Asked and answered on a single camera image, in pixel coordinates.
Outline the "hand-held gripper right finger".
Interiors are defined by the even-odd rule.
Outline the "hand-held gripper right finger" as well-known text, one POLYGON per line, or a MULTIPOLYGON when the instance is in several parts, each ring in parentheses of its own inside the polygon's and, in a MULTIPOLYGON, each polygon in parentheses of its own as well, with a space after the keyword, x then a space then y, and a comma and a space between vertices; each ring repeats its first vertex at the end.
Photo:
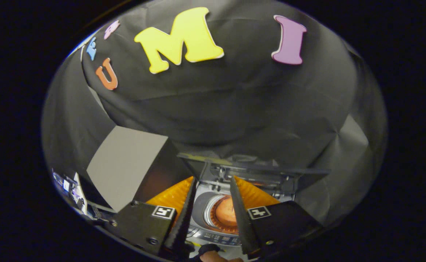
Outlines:
POLYGON ((230 194, 242 252, 248 257, 275 257, 324 231, 296 202, 279 202, 237 176, 231 178, 230 194))

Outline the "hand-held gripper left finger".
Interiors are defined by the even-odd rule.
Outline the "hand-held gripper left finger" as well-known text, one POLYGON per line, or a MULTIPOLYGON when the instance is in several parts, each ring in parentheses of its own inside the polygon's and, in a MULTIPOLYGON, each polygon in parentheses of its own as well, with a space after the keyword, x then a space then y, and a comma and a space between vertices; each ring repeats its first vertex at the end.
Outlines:
POLYGON ((189 177, 147 202, 128 203, 106 222, 106 231, 157 257, 188 257, 192 249, 185 240, 196 184, 196 178, 189 177))

